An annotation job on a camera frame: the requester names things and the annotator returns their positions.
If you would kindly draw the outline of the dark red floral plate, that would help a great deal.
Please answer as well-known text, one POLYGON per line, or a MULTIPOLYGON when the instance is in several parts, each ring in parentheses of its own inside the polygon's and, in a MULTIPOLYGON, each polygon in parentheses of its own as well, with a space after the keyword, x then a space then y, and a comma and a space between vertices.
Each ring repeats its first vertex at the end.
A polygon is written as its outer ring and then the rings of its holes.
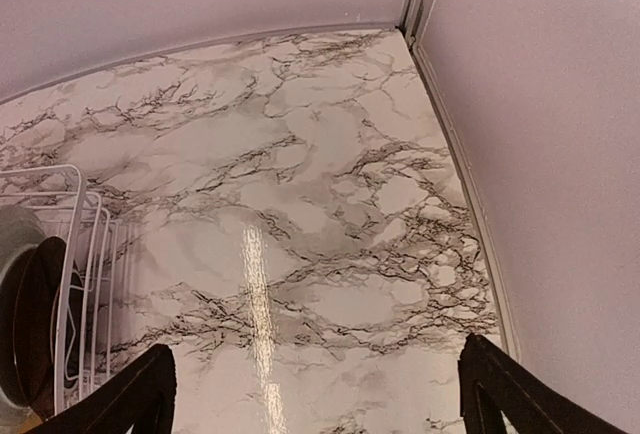
POLYGON ((44 239, 20 258, 12 320, 13 361, 20 394, 41 417, 54 412, 54 350, 66 243, 44 239))

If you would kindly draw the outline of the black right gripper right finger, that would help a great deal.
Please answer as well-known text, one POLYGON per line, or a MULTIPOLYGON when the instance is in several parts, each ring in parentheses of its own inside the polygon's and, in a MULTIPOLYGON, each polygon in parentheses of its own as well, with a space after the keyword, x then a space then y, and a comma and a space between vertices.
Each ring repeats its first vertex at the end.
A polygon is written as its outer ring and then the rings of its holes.
POLYGON ((468 433, 619 433, 555 392, 486 337, 470 334, 458 360, 460 415, 468 433))

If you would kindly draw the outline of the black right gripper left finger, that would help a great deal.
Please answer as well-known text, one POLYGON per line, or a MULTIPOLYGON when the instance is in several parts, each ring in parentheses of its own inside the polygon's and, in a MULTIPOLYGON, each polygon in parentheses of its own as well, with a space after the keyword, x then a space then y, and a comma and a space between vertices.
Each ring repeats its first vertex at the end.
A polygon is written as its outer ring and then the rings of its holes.
POLYGON ((170 433, 176 367, 169 346, 155 344, 73 407, 43 423, 45 433, 170 433))

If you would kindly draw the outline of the light blue floral plate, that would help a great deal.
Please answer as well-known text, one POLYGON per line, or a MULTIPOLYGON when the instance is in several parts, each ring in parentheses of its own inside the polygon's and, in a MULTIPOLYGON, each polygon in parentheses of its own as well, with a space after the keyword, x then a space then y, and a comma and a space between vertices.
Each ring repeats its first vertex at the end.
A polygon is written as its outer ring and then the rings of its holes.
POLYGON ((1 415, 15 417, 26 406, 14 361, 13 318, 20 275, 18 259, 45 239, 38 217, 19 205, 1 207, 1 415))

